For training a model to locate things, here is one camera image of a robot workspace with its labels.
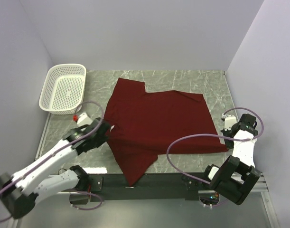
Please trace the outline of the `dark red t shirt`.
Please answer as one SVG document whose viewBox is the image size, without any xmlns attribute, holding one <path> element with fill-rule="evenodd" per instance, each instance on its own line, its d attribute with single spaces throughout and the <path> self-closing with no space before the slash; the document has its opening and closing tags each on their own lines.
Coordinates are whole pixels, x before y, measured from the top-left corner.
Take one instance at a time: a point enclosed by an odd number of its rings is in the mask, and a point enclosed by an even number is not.
<svg viewBox="0 0 290 228">
<path fill-rule="evenodd" d="M 161 154 L 227 151 L 202 94 L 148 93 L 144 82 L 119 78 L 106 107 L 108 145 L 128 185 L 134 185 Z"/>
</svg>

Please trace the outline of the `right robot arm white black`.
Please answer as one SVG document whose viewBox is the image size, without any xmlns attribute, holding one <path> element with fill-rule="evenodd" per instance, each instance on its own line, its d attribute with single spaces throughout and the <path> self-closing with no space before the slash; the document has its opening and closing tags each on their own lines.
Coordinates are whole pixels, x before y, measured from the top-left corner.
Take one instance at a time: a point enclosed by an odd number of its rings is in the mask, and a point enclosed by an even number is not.
<svg viewBox="0 0 290 228">
<path fill-rule="evenodd" d="M 201 178 L 205 189 L 215 190 L 236 205 L 241 205 L 255 186 L 261 172 L 253 160 L 254 146 L 258 135 L 256 117 L 243 114 L 239 120 L 229 115 L 223 118 L 223 136 L 228 149 L 233 149 L 221 167 L 210 165 Z"/>
</svg>

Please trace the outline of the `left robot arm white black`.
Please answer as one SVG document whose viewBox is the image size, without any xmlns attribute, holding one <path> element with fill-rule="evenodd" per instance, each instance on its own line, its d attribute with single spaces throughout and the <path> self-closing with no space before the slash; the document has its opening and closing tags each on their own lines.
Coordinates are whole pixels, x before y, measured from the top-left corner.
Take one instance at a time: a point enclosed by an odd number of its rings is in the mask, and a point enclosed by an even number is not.
<svg viewBox="0 0 290 228">
<path fill-rule="evenodd" d="M 44 156 L 14 173 L 0 175 L 0 201 L 11 218 L 27 215 L 39 202 L 64 190 L 91 195 L 89 174 L 79 165 L 50 177 L 68 160 L 100 147 L 111 126 L 98 117 L 91 124 L 70 129 Z"/>
</svg>

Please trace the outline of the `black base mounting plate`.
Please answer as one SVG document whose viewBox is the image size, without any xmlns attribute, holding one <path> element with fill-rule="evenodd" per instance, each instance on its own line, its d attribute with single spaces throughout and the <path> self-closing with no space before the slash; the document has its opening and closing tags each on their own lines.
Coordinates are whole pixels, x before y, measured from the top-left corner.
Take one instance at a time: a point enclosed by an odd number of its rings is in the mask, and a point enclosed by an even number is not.
<svg viewBox="0 0 290 228">
<path fill-rule="evenodd" d="M 129 187 L 123 174 L 89 174 L 74 190 L 99 195 L 106 200 L 199 200 L 199 195 L 212 198 L 215 192 L 207 184 L 181 173 L 144 174 Z"/>
</svg>

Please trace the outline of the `white perforated plastic basket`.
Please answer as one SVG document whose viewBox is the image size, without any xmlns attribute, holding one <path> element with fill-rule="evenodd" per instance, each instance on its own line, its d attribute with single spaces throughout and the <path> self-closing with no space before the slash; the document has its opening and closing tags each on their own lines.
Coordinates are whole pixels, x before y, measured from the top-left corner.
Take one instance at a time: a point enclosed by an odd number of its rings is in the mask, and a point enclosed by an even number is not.
<svg viewBox="0 0 290 228">
<path fill-rule="evenodd" d="M 86 68 L 81 64 L 59 64 L 48 70 L 39 107 L 51 114 L 73 114 L 81 109 Z"/>
</svg>

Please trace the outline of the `aluminium frame rail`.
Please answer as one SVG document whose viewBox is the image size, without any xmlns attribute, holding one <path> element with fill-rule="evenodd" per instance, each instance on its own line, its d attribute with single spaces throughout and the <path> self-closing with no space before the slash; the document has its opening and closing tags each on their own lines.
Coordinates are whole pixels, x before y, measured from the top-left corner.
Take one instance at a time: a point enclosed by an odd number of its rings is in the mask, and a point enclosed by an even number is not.
<svg viewBox="0 0 290 228">
<path fill-rule="evenodd" d="M 0 176 L 0 200 L 14 219 L 27 215 L 39 202 L 62 191 L 84 194 L 104 200 L 177 199 L 197 200 L 200 191 L 214 191 L 226 200 L 241 205 L 261 177 L 253 163 L 253 149 L 263 121 L 246 110 L 237 122 L 223 114 L 224 139 L 233 153 L 222 166 L 209 165 L 204 172 L 146 174 L 136 186 L 129 187 L 121 174 L 89 174 L 76 165 L 54 175 L 52 171 L 65 161 L 101 146 L 107 139 L 107 122 L 101 118 L 71 129 L 55 149 L 28 167 L 12 175 Z"/>
</svg>

